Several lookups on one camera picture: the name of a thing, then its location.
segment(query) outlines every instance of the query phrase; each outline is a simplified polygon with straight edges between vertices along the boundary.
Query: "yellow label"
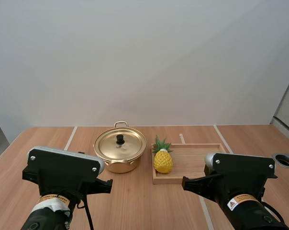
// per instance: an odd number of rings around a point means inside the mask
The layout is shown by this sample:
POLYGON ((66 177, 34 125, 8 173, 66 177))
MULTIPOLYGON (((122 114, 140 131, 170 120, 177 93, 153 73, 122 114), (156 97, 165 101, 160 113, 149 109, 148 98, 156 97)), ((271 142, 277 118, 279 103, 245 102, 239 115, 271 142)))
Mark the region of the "yellow label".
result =
POLYGON ((254 200, 254 201, 257 201, 258 200, 252 196, 252 195, 249 195, 249 194, 240 194, 240 195, 237 195, 235 196, 234 198, 232 198, 228 203, 227 203, 227 206, 229 207, 229 209, 231 211, 233 211, 240 203, 244 202, 244 201, 248 201, 248 200, 254 200))
MULTIPOLYGON (((45 200, 52 199, 52 198, 55 198, 55 197, 57 197, 57 195, 55 195, 55 194, 45 195, 45 196, 42 196, 37 203, 39 204, 40 202, 43 202, 43 201, 45 201, 45 200)), ((63 196, 59 195, 58 198, 59 198, 62 202, 64 202, 64 204, 65 204, 66 206, 69 205, 70 201, 69 201, 66 197, 63 197, 63 196)))

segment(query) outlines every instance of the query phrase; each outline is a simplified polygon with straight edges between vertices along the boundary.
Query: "pot handle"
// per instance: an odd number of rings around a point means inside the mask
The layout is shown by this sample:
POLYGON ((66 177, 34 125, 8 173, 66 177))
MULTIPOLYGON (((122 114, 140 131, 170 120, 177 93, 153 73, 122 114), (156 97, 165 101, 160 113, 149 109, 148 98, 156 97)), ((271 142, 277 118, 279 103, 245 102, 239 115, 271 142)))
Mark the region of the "pot handle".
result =
POLYGON ((111 160, 110 162, 105 162, 106 165, 111 166, 112 164, 116 163, 123 163, 123 164, 129 164, 127 160, 111 160))
POLYGON ((122 124, 122 123, 125 124, 127 127, 129 126, 126 121, 117 121, 117 122, 114 124, 114 128, 117 127, 117 124, 122 124))

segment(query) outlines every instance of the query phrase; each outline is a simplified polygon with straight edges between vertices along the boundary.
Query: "cable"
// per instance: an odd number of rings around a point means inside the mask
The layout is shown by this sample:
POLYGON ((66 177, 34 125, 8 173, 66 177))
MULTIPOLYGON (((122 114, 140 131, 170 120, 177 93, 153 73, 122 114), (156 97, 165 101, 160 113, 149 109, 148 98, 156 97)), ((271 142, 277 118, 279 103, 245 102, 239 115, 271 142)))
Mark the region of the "cable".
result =
POLYGON ((262 201, 261 204, 262 204, 263 206, 267 207, 268 209, 270 209, 270 210, 278 217, 278 219, 280 220, 280 222, 285 224, 283 217, 282 217, 271 205, 267 204, 267 203, 264 202, 264 201, 262 201))
POLYGON ((85 208, 85 211, 86 211, 86 214, 87 214, 87 218, 88 218, 88 222, 89 222, 89 226, 90 226, 90 230, 94 230, 94 228, 93 228, 93 223, 92 223, 92 219, 91 219, 91 215, 90 215, 90 211, 89 211, 89 207, 88 207, 88 203, 87 203, 87 191, 88 191, 88 189, 89 189, 89 185, 88 185, 88 187, 87 187, 86 194, 85 194, 85 195, 82 195, 82 194, 79 193, 78 191, 73 191, 73 190, 71 190, 71 189, 64 188, 64 189, 62 189, 62 190, 57 194, 56 197, 58 197, 59 194, 62 193, 63 191, 67 190, 68 193, 70 193, 71 195, 74 195, 74 196, 76 196, 78 199, 82 200, 83 203, 84 203, 84 206, 79 207, 79 206, 78 206, 79 204, 77 204, 77 208, 78 208, 78 209, 85 208))
POLYGON ((87 214, 90 230, 94 230, 93 229, 93 223, 92 223, 91 215, 90 215, 89 208, 88 208, 87 196, 84 196, 83 202, 84 202, 85 211, 86 211, 86 214, 87 214))
POLYGON ((279 119, 278 117, 276 116, 273 116, 274 119, 276 119, 278 122, 280 122, 286 129, 289 130, 289 126, 286 125, 281 119, 279 119))

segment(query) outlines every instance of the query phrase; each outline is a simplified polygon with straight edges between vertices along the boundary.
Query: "table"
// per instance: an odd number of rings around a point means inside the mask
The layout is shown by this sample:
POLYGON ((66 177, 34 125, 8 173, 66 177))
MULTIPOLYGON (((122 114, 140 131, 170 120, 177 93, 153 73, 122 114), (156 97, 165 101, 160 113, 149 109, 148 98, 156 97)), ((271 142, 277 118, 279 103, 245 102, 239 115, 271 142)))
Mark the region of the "table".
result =
MULTIPOLYGON (((93 143, 109 127, 78 127, 68 150, 95 155, 93 143)), ((115 174, 105 170, 100 179, 113 179, 111 194, 89 195, 95 230, 229 230, 233 229, 212 201, 201 203, 179 184, 152 184, 150 145, 156 134, 172 143, 222 143, 228 153, 271 157, 289 153, 289 140, 272 125, 136 127, 147 139, 140 165, 115 174)), ((38 186, 22 180, 26 154, 34 146, 64 149, 73 127, 34 127, 22 132, 0 157, 0 230, 20 229, 39 199, 38 186)), ((289 169, 276 168, 278 179, 266 183, 264 200, 289 226, 289 169)), ((89 230, 86 213, 75 210, 71 230, 89 230)))

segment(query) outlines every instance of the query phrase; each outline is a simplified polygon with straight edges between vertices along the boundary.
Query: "pineapple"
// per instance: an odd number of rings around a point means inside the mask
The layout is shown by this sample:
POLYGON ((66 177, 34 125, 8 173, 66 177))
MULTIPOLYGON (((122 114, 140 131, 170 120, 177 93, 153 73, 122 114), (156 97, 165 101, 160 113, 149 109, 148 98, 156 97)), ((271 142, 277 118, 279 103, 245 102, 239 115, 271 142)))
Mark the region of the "pineapple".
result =
POLYGON ((172 170, 173 162, 170 156, 170 146, 171 143, 165 143, 166 138, 160 142, 158 136, 155 138, 156 149, 153 149, 153 152, 156 153, 154 157, 154 168, 159 173, 169 173, 172 170))

